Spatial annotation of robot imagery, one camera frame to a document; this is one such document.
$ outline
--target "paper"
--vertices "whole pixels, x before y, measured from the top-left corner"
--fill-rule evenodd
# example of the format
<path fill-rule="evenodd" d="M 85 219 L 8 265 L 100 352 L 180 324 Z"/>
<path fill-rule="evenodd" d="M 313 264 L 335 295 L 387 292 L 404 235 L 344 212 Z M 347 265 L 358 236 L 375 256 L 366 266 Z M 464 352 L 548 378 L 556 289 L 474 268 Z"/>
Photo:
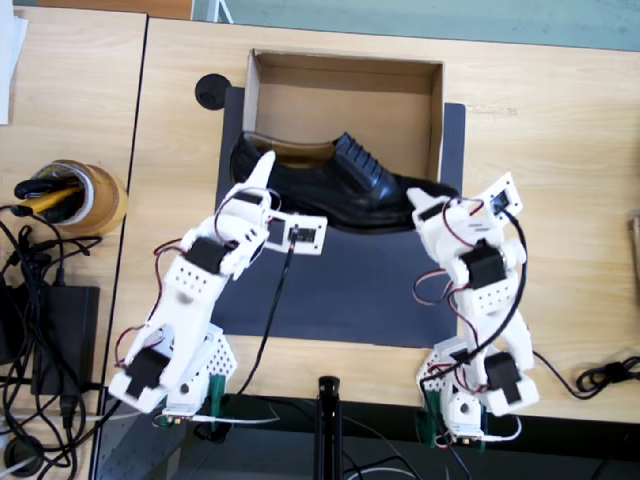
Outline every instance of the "paper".
<path fill-rule="evenodd" d="M 0 125 L 9 123 L 11 79 L 20 58 L 28 23 L 13 15 L 11 0 L 0 0 Z"/>
<path fill-rule="evenodd" d="M 13 3 L 10 0 L 0 0 L 0 125 L 9 123 L 13 26 Z"/>
<path fill-rule="evenodd" d="M 10 78 L 13 78 L 13 74 L 16 71 L 16 65 L 18 65 L 18 58 L 20 58 L 20 51 L 22 50 L 24 37 L 27 36 L 27 25 L 29 25 L 29 20 L 18 17 L 13 18 L 13 49 L 11 50 Z"/>

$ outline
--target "shoe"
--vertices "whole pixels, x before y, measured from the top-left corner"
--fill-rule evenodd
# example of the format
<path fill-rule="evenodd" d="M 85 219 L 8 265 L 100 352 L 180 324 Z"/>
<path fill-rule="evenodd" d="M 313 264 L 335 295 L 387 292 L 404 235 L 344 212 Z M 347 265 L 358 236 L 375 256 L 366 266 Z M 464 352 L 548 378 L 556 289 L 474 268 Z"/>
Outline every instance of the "shoe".
<path fill-rule="evenodd" d="M 414 230 L 409 188 L 431 196 L 457 196 L 456 189 L 395 175 L 348 133 L 333 142 L 297 144 L 244 132 L 231 152 L 231 176 L 243 182 L 258 159 L 276 152 L 268 187 L 282 199 L 281 210 L 323 215 L 338 230 L 362 234 Z"/>

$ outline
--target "tape roll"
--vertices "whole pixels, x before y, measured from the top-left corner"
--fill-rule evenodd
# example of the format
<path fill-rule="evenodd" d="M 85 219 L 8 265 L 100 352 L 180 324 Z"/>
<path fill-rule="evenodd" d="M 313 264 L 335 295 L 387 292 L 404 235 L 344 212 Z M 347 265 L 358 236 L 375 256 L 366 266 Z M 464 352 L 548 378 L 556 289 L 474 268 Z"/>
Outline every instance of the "tape roll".
<path fill-rule="evenodd" d="M 64 222 L 56 225 L 70 235 L 105 235 L 122 222 L 127 213 L 127 190 L 119 178 L 95 165 L 74 160 L 56 160 L 41 169 L 35 178 L 73 175 L 84 188 L 84 202 L 80 209 Z"/>

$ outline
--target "black stand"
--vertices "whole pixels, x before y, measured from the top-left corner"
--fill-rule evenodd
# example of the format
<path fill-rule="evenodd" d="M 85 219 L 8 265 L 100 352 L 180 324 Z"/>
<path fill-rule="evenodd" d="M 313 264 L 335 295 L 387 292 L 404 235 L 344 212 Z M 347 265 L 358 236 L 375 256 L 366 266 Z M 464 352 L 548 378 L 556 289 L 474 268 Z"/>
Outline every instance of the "black stand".
<path fill-rule="evenodd" d="M 316 434 L 313 457 L 314 480 L 340 480 L 342 474 L 342 405 L 340 379 L 320 377 L 318 380 Z"/>

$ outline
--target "black power adapter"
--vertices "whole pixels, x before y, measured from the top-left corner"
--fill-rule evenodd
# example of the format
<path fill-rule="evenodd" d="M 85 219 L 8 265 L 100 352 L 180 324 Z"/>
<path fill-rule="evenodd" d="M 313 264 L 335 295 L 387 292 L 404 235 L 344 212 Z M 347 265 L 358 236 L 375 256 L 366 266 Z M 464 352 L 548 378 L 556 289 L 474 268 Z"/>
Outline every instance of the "black power adapter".
<path fill-rule="evenodd" d="M 62 371 L 62 389 L 58 368 L 49 352 L 37 346 L 33 363 L 31 393 L 41 395 L 76 395 L 86 392 L 91 383 L 93 354 L 98 323 L 100 288 L 45 286 L 41 291 L 43 316 L 40 327 L 47 345 L 67 365 L 73 376 Z"/>
<path fill-rule="evenodd" d="M 27 303 L 26 285 L 7 285 L 0 276 L 0 365 L 13 362 L 24 342 L 22 312 Z"/>

